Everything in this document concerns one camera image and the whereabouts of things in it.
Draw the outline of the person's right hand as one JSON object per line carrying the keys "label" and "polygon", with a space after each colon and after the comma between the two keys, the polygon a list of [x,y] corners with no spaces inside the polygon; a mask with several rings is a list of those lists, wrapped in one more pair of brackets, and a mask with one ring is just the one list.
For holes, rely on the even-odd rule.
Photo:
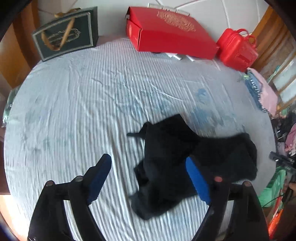
{"label": "person's right hand", "polygon": [[284,196],[285,197],[290,197],[293,198],[295,197],[295,191],[296,191],[296,183],[295,182],[290,182],[286,183],[283,188]]}

